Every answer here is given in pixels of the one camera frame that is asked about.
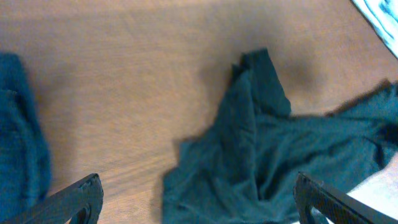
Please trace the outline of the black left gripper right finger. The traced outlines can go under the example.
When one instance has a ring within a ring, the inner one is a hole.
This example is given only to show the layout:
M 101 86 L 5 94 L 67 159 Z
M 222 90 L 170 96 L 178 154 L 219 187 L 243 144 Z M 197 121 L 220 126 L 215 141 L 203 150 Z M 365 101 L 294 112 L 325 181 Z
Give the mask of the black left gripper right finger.
M 312 213 L 316 209 L 333 223 L 397 224 L 396 219 L 302 172 L 297 176 L 293 195 L 300 223 L 318 223 Z

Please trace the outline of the dark green shirt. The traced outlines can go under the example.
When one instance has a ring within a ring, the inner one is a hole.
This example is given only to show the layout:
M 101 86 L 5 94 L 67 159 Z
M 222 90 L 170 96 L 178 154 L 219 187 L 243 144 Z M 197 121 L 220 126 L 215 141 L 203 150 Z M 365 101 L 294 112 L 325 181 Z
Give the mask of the dark green shirt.
M 330 116 L 291 114 L 266 49 L 244 54 L 213 125 L 181 143 L 162 222 L 293 223 L 300 172 L 349 192 L 397 152 L 397 85 Z

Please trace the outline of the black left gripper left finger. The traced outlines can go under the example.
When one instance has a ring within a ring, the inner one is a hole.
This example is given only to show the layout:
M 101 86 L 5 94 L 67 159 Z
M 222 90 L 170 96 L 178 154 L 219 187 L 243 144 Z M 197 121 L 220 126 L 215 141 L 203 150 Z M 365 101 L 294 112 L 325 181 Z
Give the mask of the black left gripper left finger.
M 98 174 L 90 174 L 2 224 L 96 224 L 103 206 Z

